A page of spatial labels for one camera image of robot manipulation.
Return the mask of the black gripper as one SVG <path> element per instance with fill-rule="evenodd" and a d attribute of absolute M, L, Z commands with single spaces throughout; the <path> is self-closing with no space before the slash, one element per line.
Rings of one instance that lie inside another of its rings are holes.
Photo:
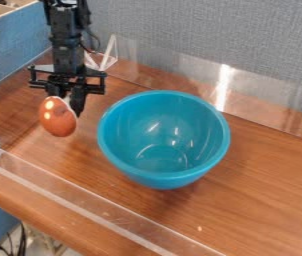
<path fill-rule="evenodd" d="M 28 71 L 30 88 L 42 89 L 49 96 L 60 98 L 71 92 L 69 106 L 76 116 L 80 116 L 84 110 L 87 94 L 105 93 L 107 73 L 87 66 L 76 74 L 56 72 L 52 64 L 30 65 Z"/>

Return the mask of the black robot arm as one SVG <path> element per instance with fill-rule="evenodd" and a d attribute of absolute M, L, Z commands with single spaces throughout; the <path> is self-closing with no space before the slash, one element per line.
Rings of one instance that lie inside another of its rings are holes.
<path fill-rule="evenodd" d="M 105 93 L 104 71 L 89 68 L 84 63 L 83 32 L 89 35 L 91 12 L 87 0 L 38 0 L 42 3 L 47 25 L 51 28 L 52 63 L 30 65 L 29 87 L 44 89 L 49 96 L 65 98 L 80 116 L 88 94 Z"/>

